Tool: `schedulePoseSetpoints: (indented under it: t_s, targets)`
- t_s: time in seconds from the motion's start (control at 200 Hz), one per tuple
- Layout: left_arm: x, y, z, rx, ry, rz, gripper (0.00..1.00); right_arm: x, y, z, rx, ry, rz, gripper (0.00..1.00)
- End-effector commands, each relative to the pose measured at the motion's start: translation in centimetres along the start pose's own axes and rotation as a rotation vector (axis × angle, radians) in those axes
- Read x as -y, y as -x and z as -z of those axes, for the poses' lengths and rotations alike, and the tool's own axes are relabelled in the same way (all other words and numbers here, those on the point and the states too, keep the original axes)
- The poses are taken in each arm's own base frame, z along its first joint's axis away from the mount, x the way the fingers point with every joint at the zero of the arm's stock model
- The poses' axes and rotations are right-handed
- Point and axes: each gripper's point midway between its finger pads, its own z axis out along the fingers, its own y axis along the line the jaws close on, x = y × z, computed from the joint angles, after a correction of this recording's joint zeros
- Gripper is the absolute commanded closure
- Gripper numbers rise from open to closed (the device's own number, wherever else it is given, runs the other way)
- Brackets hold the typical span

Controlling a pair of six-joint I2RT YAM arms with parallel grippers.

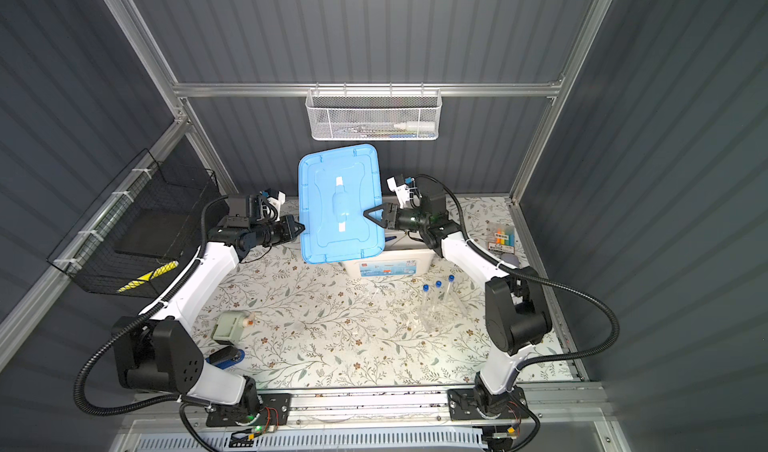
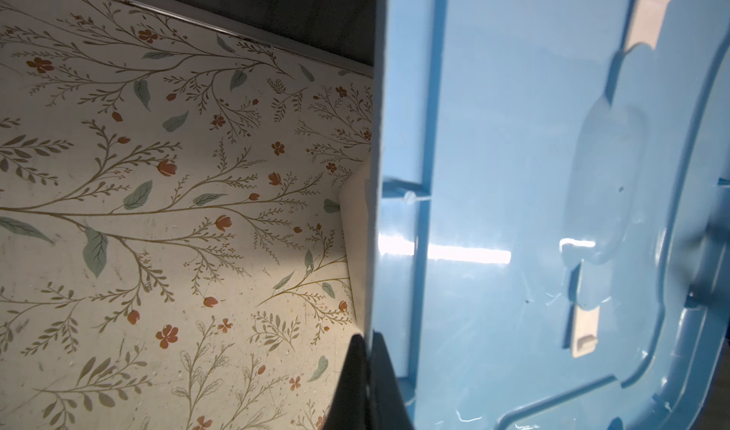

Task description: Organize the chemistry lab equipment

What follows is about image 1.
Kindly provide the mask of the white plastic storage bin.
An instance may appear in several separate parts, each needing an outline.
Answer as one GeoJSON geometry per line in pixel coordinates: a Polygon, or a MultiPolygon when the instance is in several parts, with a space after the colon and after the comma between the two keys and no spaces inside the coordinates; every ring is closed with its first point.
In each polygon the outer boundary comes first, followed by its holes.
{"type": "Polygon", "coordinates": [[[377,278],[423,275],[436,254],[429,248],[386,249],[379,255],[343,261],[341,265],[352,278],[377,278]]]}

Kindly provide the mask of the blue plastic bin lid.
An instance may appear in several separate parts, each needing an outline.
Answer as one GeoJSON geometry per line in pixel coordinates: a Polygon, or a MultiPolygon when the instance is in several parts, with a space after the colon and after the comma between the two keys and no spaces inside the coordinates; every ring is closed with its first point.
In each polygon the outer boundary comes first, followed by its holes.
{"type": "Polygon", "coordinates": [[[385,232],[364,216],[383,202],[378,152],[358,144],[308,154],[298,166],[303,260],[365,259],[384,250],[385,232]]]}

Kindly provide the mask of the blue capped test tube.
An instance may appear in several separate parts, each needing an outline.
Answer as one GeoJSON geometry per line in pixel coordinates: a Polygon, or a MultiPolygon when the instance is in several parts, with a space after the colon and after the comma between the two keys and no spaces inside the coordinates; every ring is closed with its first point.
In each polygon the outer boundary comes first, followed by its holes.
{"type": "Polygon", "coordinates": [[[420,304],[418,308],[419,318],[425,329],[431,327],[431,295],[430,285],[424,284],[422,286],[422,292],[420,293],[420,304]]]}
{"type": "Polygon", "coordinates": [[[437,280],[434,284],[433,296],[432,296],[432,308],[437,310],[444,302],[445,287],[441,280],[437,280]]]}

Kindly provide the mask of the clear test tube rack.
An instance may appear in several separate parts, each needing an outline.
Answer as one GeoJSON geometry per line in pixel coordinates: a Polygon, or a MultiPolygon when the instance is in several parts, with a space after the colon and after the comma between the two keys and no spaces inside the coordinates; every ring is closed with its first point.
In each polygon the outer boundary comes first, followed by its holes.
{"type": "MultiPolygon", "coordinates": [[[[433,289],[434,289],[435,282],[432,284],[429,284],[430,295],[431,295],[432,322],[431,322],[431,327],[429,329],[426,329],[428,332],[436,332],[436,331],[443,330],[447,328],[450,324],[453,324],[455,320],[463,320],[469,317],[468,308],[463,303],[462,299],[460,298],[457,292],[458,288],[456,286],[456,276],[454,274],[449,274],[445,280],[441,280],[441,281],[443,282],[445,287],[444,302],[443,302],[443,305],[440,306],[437,310],[434,310],[432,308],[432,296],[433,296],[433,289]]],[[[419,308],[419,305],[417,306],[416,312],[417,312],[417,317],[420,320],[419,314],[418,314],[418,308],[419,308]]]]}

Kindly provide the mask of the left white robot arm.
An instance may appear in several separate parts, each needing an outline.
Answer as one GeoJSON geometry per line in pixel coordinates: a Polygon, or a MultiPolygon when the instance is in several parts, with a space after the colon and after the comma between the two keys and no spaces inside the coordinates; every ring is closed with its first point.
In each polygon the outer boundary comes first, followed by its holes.
{"type": "Polygon", "coordinates": [[[283,192],[268,189],[221,196],[204,206],[194,257],[142,310],[145,322],[116,338],[113,350],[123,387],[226,406],[248,398],[251,381],[206,362],[191,333],[202,307],[252,249],[269,249],[302,234],[303,224],[282,214],[284,202],[283,192]]]}

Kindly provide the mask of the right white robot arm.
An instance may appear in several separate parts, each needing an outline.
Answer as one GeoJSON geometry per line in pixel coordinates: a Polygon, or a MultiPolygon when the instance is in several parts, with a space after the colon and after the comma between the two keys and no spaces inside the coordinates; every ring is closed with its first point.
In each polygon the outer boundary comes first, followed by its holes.
{"type": "Polygon", "coordinates": [[[520,269],[491,254],[466,227],[463,208],[451,192],[428,194],[402,207],[384,202],[363,216],[384,229],[416,232],[440,257],[461,268],[484,290],[484,318],[492,342],[487,360],[475,378],[471,404],[483,417],[502,413],[524,362],[552,329],[552,319],[539,276],[531,267],[520,269]]]}

